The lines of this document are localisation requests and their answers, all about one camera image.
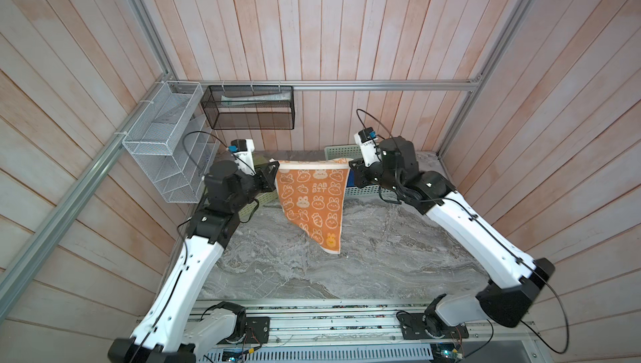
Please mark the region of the orange patterned towel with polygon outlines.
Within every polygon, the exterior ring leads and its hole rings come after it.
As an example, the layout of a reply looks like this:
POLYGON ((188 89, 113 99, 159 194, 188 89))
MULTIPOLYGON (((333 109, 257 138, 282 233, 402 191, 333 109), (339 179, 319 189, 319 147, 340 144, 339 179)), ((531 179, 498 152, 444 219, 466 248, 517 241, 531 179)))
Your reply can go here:
POLYGON ((276 189, 285 217, 328 254, 342 248, 343 207, 349 159, 281 160, 276 189))

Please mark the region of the blue towel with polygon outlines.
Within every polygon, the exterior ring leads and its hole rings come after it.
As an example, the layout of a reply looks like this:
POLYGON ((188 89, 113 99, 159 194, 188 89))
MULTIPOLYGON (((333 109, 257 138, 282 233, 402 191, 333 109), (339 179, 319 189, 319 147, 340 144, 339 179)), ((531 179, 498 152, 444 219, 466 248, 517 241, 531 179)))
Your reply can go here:
POLYGON ((347 188, 354 188, 355 186, 355 171, 351 169, 347 179, 347 188))

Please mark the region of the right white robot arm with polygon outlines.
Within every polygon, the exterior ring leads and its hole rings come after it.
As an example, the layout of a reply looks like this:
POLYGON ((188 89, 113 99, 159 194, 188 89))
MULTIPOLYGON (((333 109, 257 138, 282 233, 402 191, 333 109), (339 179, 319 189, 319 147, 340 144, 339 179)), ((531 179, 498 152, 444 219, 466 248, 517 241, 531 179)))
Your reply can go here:
POLYGON ((510 243, 439 172, 421 171, 412 142, 402 137, 379 141, 373 129, 360 131, 354 139, 362 154, 349 164, 355 186, 392 191, 394 203, 407 204, 440 225, 489 276, 477 293, 437 296, 422 315, 426 333, 442 338, 449 328, 480 320, 516 327, 547 285, 554 264, 510 243))

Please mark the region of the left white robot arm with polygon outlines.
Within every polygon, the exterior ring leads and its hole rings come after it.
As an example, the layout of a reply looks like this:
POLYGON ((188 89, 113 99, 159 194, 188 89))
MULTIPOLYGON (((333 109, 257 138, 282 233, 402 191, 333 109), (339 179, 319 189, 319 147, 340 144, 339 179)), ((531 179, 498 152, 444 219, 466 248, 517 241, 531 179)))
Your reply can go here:
POLYGON ((244 338, 245 309, 231 302, 220 302, 193 326, 188 320, 205 280, 240 226, 240 211, 259 194, 275 190, 278 169, 276 161, 255 168, 228 160, 212 164, 175 266, 133 333, 113 342, 110 361, 197 362, 216 344, 244 338))

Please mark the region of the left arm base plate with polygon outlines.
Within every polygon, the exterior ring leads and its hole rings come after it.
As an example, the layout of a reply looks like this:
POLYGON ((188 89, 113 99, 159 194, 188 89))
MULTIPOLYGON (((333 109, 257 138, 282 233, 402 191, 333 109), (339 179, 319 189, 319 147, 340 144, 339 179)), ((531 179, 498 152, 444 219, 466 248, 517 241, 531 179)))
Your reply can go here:
POLYGON ((219 345, 240 345, 240 344, 266 344, 270 335, 270 317, 251 316, 242 322, 240 329, 227 339, 219 342, 219 345))

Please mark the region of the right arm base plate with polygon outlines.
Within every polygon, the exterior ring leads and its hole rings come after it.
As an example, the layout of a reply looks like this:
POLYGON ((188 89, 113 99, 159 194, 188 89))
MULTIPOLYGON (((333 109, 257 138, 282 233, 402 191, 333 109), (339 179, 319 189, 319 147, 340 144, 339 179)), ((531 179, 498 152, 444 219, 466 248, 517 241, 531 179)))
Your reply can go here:
POLYGON ((405 341, 464 340, 469 338, 469 332, 465 325, 446 326, 425 313, 397 311, 396 318, 405 341))

